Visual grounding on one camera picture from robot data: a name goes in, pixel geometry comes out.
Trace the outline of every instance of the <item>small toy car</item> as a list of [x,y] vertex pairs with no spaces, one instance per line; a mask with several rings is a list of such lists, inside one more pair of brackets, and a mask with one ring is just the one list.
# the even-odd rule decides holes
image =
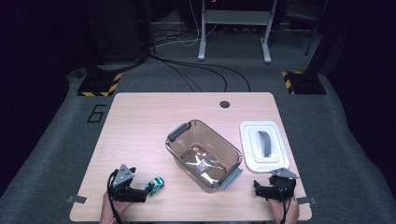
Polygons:
[[165,186],[165,182],[160,176],[155,177],[145,186],[146,191],[149,195],[155,194],[158,190]]

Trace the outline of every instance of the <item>gray object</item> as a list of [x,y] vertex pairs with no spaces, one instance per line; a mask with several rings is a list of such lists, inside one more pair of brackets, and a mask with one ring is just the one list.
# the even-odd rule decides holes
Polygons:
[[257,145],[263,157],[271,157],[271,137],[265,131],[256,133]]
[[308,198],[308,197],[297,198],[296,200],[298,204],[308,203],[309,205],[314,205],[318,203],[318,201],[315,198]]
[[280,177],[291,178],[291,179],[299,179],[300,178],[299,175],[293,173],[292,171],[290,171],[290,170],[288,170],[286,168],[279,168],[279,169],[276,169],[276,170],[272,170],[272,171],[270,171],[270,173],[273,174],[273,175],[277,175],[277,176],[280,176]]
[[87,198],[85,198],[85,197],[81,197],[81,196],[78,196],[78,195],[75,195],[75,196],[69,196],[67,199],[66,199],[66,201],[68,202],[68,203],[85,203],[85,201],[87,201]]
[[116,190],[122,189],[124,187],[123,183],[132,178],[134,178],[134,173],[125,164],[122,164],[114,178],[113,188]]

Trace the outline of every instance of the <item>gray carpet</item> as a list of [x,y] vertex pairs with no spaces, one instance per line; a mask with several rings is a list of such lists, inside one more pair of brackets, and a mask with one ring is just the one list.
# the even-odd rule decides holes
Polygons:
[[[279,33],[270,48],[271,64],[263,62],[260,37],[225,35],[209,40],[203,63],[228,66],[247,79],[251,91],[275,96],[305,191],[318,200],[306,223],[396,223],[396,202],[389,187],[348,130],[343,107],[327,78],[319,75],[326,95],[289,95],[286,90],[281,71],[304,71],[319,37],[305,57],[306,36]],[[169,44],[156,50],[157,56],[165,59],[198,63],[198,48],[198,43],[191,47]],[[202,91],[224,91],[219,75],[200,68],[175,67]],[[236,73],[213,69],[227,80],[227,91],[248,91]],[[62,107],[0,200],[0,223],[71,223],[72,204],[65,200],[78,193],[114,95],[77,96],[82,78],[70,73],[68,79],[70,90]],[[192,82],[190,85],[200,91]],[[123,73],[116,93],[183,92],[191,87],[175,70],[147,59]],[[87,123],[96,105],[106,105],[97,108],[104,117],[99,123]]]

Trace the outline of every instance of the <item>black cable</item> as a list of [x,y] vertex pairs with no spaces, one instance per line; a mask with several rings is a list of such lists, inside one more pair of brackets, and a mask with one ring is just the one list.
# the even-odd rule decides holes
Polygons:
[[160,58],[160,57],[157,57],[157,56],[154,56],[154,55],[151,55],[151,54],[149,54],[148,55],[150,58],[152,58],[152,59],[155,59],[155,60],[158,60],[158,61],[160,61],[160,62],[163,62],[163,63],[174,63],[174,64],[178,64],[178,65],[184,65],[184,66],[189,66],[189,67],[196,67],[196,68],[201,68],[201,69],[205,69],[205,70],[208,70],[208,71],[210,71],[210,72],[213,72],[213,73],[215,73],[215,74],[217,74],[218,76],[220,76],[222,79],[223,79],[223,81],[224,81],[224,92],[226,92],[227,91],[227,87],[228,87],[228,84],[227,84],[227,80],[225,79],[225,77],[222,75],[222,74],[220,74],[220,73],[218,73],[218,72],[216,72],[215,70],[213,70],[213,69],[209,69],[209,68],[205,68],[205,67],[201,67],[201,66],[198,66],[198,65],[194,65],[194,64],[188,64],[188,63],[182,63],[182,62],[177,62],[177,61],[172,61],[172,60],[166,60],[166,59],[162,59],[162,58]]
[[232,68],[230,68],[230,67],[226,67],[226,66],[223,66],[223,65],[217,65],[217,64],[210,64],[210,63],[185,63],[185,62],[180,62],[180,61],[174,61],[174,60],[168,60],[168,59],[162,59],[162,58],[159,58],[159,57],[157,57],[157,56],[153,56],[153,55],[148,55],[149,57],[155,57],[155,59],[158,59],[158,60],[164,60],[164,61],[166,61],[166,62],[168,62],[168,63],[176,63],[176,64],[181,64],[181,65],[194,65],[194,66],[200,66],[200,65],[203,65],[203,66],[212,66],[212,67],[219,67],[219,68],[223,68],[223,69],[228,69],[228,70],[230,70],[230,71],[232,71],[232,72],[234,72],[234,73],[236,73],[238,76],[240,76],[242,79],[244,79],[245,80],[245,82],[247,83],[247,88],[248,88],[248,91],[251,91],[251,89],[250,89],[250,84],[248,83],[248,80],[241,74],[241,73],[239,73],[239,72],[237,72],[237,71],[235,71],[234,69],[232,69]]
[[206,40],[216,40],[219,38],[219,32],[218,31],[214,31],[212,33],[210,33],[209,35],[206,36]]
[[159,44],[165,43],[169,39],[181,40],[184,37],[189,36],[189,34],[187,34],[186,32],[181,32],[181,33],[174,34],[174,35],[168,35],[167,31],[172,31],[172,30],[170,30],[170,29],[159,29],[159,30],[155,30],[154,31],[154,32],[160,32],[158,35],[155,36],[157,38],[155,40],[155,43],[154,43],[155,45],[159,45]]
[[162,63],[168,65],[170,68],[172,68],[173,70],[175,70],[175,71],[178,73],[178,75],[189,85],[191,91],[194,91],[194,89],[192,88],[192,86],[190,85],[190,83],[189,83],[184,77],[188,78],[192,83],[194,83],[194,85],[195,85],[200,91],[202,91],[201,88],[200,88],[191,78],[189,78],[188,76],[186,76],[185,74],[183,74],[182,72],[180,72],[178,69],[176,69],[175,67],[173,67],[172,65],[170,65],[169,63],[166,63],[166,62],[164,62],[164,61],[160,61],[160,62],[162,62]]
[[169,40],[177,40],[177,41],[180,41],[180,42],[182,42],[182,41],[184,41],[184,40],[182,40],[184,37],[186,37],[186,36],[188,36],[188,35],[175,35],[175,36],[171,36],[171,35],[168,35],[168,36],[165,36],[165,37],[163,37],[163,38],[159,38],[158,40],[156,40],[156,42],[154,43],[155,44],[155,46],[160,46],[160,45],[165,45],[165,44],[167,44],[167,42],[169,41]]
[[285,224],[286,214],[288,213],[289,208],[288,208],[288,210],[286,210],[286,203],[285,203],[285,198],[283,197],[282,190],[277,185],[277,183],[275,183],[275,186],[277,187],[277,189],[279,189],[280,197],[282,198],[282,203],[283,203],[283,218],[282,218],[282,220],[280,220],[280,224]]
[[291,204],[291,199],[289,199],[289,205],[288,205],[288,209],[286,209],[286,213],[289,212],[290,204]]
[[111,206],[111,210],[113,211],[113,215],[114,215],[114,218],[117,220],[117,222],[119,223],[119,224],[122,224],[122,220],[120,219],[120,215],[119,215],[119,213],[117,212],[117,210],[116,210],[116,208],[114,207],[114,203],[113,203],[113,199],[111,198],[111,193],[113,192],[112,190],[111,190],[111,185],[113,185],[113,182],[114,182],[114,176],[118,173],[118,171],[119,170],[115,170],[113,173],[111,173],[111,175],[108,177],[108,180],[107,180],[107,198],[108,198],[108,201],[110,202],[110,206]]

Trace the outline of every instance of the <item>clear plastic container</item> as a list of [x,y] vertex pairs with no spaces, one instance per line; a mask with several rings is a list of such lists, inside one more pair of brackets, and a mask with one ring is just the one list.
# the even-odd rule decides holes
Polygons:
[[227,189],[242,174],[241,152],[200,120],[181,124],[165,142],[177,165],[205,192]]

